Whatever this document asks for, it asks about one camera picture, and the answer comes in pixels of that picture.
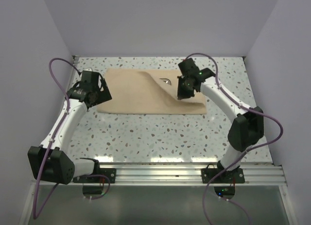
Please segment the beige cloth wrap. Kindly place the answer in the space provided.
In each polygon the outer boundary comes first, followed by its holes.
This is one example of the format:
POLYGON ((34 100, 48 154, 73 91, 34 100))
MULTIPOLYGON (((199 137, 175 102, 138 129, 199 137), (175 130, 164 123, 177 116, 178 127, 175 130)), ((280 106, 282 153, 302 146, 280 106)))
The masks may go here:
POLYGON ((112 100, 96 106, 99 113, 204 115, 206 98, 197 93, 185 100, 177 99, 178 70, 108 69, 104 74, 112 100), (160 80, 168 78, 172 85, 160 80))

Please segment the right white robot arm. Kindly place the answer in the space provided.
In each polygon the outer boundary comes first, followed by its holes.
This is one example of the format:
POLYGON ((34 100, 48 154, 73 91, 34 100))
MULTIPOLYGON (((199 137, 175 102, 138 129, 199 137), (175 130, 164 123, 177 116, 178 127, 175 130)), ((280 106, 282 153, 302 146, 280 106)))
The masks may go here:
POLYGON ((218 162, 216 176, 221 182, 228 182, 234 176, 234 170, 240 166, 243 153, 258 143, 264 135, 262 109, 252 108, 244 102, 238 102, 236 96, 226 92, 217 74, 205 68, 199 69, 192 58, 178 64, 181 75, 178 76, 177 98, 179 100, 194 97, 200 92, 212 100, 231 122, 227 139, 229 147, 218 162))

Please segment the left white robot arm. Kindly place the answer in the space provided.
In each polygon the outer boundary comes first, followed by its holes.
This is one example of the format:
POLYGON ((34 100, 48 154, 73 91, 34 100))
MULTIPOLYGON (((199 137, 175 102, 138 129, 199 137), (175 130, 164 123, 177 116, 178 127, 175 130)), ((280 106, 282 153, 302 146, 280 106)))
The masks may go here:
POLYGON ((28 151, 28 159, 37 181, 67 185, 76 177, 89 182, 101 177, 99 162, 92 158, 72 160, 69 144, 75 129, 87 111, 112 99, 105 79, 91 68, 82 71, 80 81, 67 91, 62 111, 49 134, 28 151))

